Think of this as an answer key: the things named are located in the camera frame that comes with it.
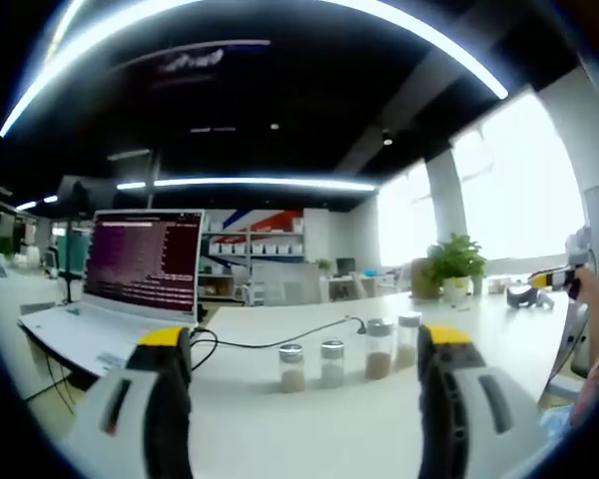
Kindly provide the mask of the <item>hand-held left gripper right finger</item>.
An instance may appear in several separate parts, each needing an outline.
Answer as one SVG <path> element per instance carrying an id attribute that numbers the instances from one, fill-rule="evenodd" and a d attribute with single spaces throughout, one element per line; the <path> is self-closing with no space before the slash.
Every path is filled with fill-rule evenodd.
<path id="1" fill-rule="evenodd" d="M 470 337 L 421 325 L 417 340 L 423 433 L 420 478 L 526 478 L 546 443 L 537 403 L 486 364 Z"/>

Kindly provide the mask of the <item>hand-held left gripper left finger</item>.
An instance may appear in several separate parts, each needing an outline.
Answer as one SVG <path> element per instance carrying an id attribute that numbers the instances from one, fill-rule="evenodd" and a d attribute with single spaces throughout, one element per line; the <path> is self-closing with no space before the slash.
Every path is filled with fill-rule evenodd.
<path id="1" fill-rule="evenodd" d="M 191 330 L 144 335 L 85 393 L 63 452 L 83 478 L 192 478 Z"/>

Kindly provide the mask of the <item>person's right hand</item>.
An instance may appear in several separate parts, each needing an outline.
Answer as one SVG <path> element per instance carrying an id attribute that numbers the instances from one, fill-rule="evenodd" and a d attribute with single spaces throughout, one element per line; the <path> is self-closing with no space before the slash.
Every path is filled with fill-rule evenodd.
<path id="1" fill-rule="evenodd" d="M 581 266 L 575 270 L 575 276 L 580 281 L 578 299 L 588 306 L 591 318 L 599 322 L 599 280 L 596 273 Z"/>

